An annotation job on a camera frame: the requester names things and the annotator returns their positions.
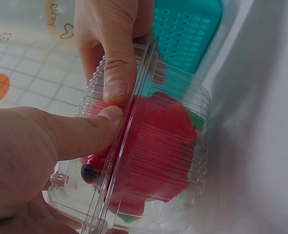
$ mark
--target hand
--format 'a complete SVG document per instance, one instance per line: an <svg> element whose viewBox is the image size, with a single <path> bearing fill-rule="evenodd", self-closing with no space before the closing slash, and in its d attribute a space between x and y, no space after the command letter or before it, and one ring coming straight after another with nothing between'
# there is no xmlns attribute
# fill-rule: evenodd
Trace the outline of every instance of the hand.
<svg viewBox="0 0 288 234"><path fill-rule="evenodd" d="M136 63L133 39L152 35L154 0L77 0L75 37L89 81L106 56L104 101L121 105L134 87Z"/></svg>
<svg viewBox="0 0 288 234"><path fill-rule="evenodd" d="M61 117L34 108L0 109L0 234L75 234L81 227L43 199L57 161L108 147L122 110L96 117Z"/></svg>

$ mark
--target plastic clamshell box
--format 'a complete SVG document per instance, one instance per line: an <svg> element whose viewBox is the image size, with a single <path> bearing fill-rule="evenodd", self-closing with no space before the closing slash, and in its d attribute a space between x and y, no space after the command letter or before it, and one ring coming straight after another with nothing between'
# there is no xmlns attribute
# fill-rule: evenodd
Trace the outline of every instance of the plastic clamshell box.
<svg viewBox="0 0 288 234"><path fill-rule="evenodd" d="M89 156L98 176L83 178L88 158L59 162L51 176L49 203L82 222L82 234L180 234L205 188L208 92L198 85L193 96L178 101L175 93L185 89L176 82L187 82L191 74L159 61L155 40L135 44L134 51L137 80L122 130L105 155ZM78 116L93 116L104 107L104 63L105 58ZM165 76L171 81L164 83ZM141 95L148 86L149 95Z"/></svg>

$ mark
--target white fabric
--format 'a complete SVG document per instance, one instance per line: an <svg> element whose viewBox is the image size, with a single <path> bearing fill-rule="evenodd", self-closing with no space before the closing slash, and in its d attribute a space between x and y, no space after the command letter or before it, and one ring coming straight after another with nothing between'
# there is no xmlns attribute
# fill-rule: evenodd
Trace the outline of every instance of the white fabric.
<svg viewBox="0 0 288 234"><path fill-rule="evenodd" d="M211 176L187 233L288 234L288 0L256 0L205 87Z"/></svg>

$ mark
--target fingernail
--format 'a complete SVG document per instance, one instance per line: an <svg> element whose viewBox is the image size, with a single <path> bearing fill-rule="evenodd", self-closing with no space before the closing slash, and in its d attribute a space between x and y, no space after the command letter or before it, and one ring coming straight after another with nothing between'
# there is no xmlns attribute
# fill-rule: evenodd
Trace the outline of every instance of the fingernail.
<svg viewBox="0 0 288 234"><path fill-rule="evenodd" d="M122 115L123 115L123 112L121 108L117 106L108 106L102 111L100 111L97 116L103 116L107 118L108 120L110 120L111 122L116 122L119 119L121 119Z"/></svg>
<svg viewBox="0 0 288 234"><path fill-rule="evenodd" d="M115 98L126 94L127 83L124 80L113 79L106 83L104 99Z"/></svg>

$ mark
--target red plastic toy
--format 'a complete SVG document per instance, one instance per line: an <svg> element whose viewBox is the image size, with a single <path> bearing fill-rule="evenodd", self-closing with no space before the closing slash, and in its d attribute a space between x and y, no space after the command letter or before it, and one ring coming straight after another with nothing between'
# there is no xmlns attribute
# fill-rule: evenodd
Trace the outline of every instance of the red plastic toy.
<svg viewBox="0 0 288 234"><path fill-rule="evenodd" d="M104 102L96 104L91 115L97 115L105 107ZM132 119L109 210L136 219L142 216L145 202L168 202L189 187L188 173L197 133L183 105L162 92L139 97ZM87 183L97 183L109 150L110 147L82 159L81 174Z"/></svg>

